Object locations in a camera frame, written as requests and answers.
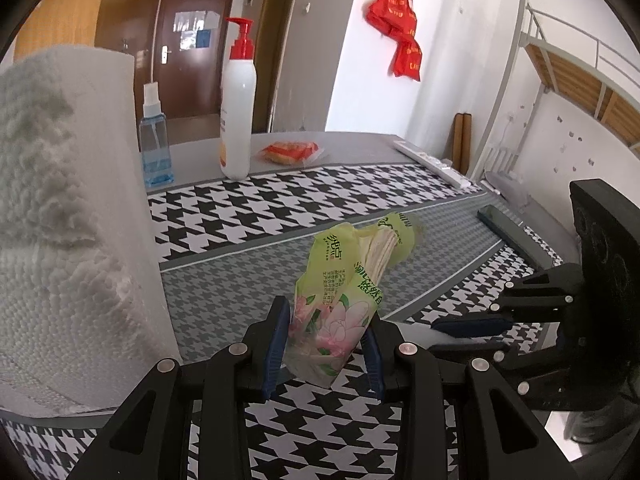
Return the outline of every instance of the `floor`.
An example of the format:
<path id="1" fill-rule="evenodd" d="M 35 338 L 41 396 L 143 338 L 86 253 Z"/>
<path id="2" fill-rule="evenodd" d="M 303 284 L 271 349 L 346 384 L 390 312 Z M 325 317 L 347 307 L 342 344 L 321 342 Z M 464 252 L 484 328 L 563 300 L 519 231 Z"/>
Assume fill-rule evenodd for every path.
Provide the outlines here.
<path id="1" fill-rule="evenodd" d="M 220 116 L 218 114 L 209 114 L 198 117 L 168 119 L 166 132 L 170 145 L 193 140 L 217 139 L 220 137 Z"/>

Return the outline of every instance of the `blue liquid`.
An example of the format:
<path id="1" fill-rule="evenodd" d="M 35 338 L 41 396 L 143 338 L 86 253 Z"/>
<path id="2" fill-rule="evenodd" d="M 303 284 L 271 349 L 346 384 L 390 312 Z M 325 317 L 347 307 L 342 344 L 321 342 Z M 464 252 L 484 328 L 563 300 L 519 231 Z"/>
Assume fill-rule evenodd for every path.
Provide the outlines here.
<path id="1" fill-rule="evenodd" d="M 171 184 L 174 181 L 174 172 L 171 169 L 169 148 L 142 153 L 142 172 L 145 187 Z"/>
<path id="2" fill-rule="evenodd" d="M 149 189 L 171 184 L 174 181 L 174 172 L 171 168 L 171 153 L 164 114 L 143 118 L 140 121 L 138 135 L 145 187 Z"/>

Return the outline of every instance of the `red snack package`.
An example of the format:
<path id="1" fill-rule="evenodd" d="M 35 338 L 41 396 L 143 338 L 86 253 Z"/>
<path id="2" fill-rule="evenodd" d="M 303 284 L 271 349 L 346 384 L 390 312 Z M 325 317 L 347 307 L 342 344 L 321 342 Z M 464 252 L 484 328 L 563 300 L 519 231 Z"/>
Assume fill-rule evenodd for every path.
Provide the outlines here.
<path id="1" fill-rule="evenodd" d="M 420 81 L 420 66 L 422 64 L 422 50 L 415 40 L 401 41 L 396 50 L 394 60 L 394 75 L 396 77 L 408 76 Z"/>
<path id="2" fill-rule="evenodd" d="M 277 164 L 293 166 L 295 164 L 309 164 L 316 160 L 324 150 L 315 142 L 278 141 L 264 148 L 260 154 Z"/>

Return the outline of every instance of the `blue gripper pad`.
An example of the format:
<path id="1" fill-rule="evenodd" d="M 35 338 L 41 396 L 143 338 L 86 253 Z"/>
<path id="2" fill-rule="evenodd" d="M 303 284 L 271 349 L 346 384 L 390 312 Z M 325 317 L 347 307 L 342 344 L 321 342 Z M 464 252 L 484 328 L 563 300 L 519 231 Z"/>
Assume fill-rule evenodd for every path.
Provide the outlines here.
<path id="1" fill-rule="evenodd" d="M 447 316 L 431 323 L 431 328 L 452 337 L 488 337 L 510 330 L 513 321 L 501 314 L 467 314 L 466 316 Z"/>
<path id="2" fill-rule="evenodd" d="M 282 365 L 282 356 L 284 355 L 284 349 L 289 335 L 289 320 L 291 312 L 289 300 L 283 296 L 277 297 L 276 301 L 277 300 L 281 301 L 280 311 L 276 319 L 273 336 L 269 343 L 269 349 L 267 350 L 267 355 L 264 359 L 262 397 L 265 400 L 269 399 L 276 389 L 278 374 L 280 373 L 280 366 Z"/>
<path id="3" fill-rule="evenodd" d="M 371 327 L 368 327 L 360 340 L 364 354 L 364 364 L 367 368 L 369 386 L 376 394 L 378 400 L 383 400 L 385 395 L 385 383 L 382 377 L 382 357 L 376 343 L 376 337 Z"/>

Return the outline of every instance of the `screw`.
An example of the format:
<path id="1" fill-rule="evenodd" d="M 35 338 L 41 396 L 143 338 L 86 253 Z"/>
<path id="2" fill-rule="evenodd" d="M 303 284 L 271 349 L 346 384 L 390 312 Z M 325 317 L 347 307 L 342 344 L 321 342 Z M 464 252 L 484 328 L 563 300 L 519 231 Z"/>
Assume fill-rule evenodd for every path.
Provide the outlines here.
<path id="1" fill-rule="evenodd" d="M 518 384 L 518 394 L 519 395 L 527 395 L 529 393 L 529 383 L 527 381 L 522 381 Z"/>
<path id="2" fill-rule="evenodd" d="M 157 366 L 158 371 L 162 374 L 170 372 L 174 369 L 174 367 L 175 363 L 173 359 L 162 359 L 162 361 L 160 361 Z"/>
<path id="3" fill-rule="evenodd" d="M 398 349 L 403 355 L 414 355 L 418 353 L 418 347 L 413 343 L 402 343 Z"/>
<path id="4" fill-rule="evenodd" d="M 479 372 L 485 372 L 489 369 L 489 363 L 486 359 L 482 359 L 481 357 L 475 358 L 471 361 L 471 366 L 474 370 L 478 370 Z"/>
<path id="5" fill-rule="evenodd" d="M 248 349 L 249 349 L 249 347 L 247 345 L 245 345 L 244 343 L 233 343 L 231 346 L 229 346 L 229 353 L 231 355 L 242 355 Z"/>

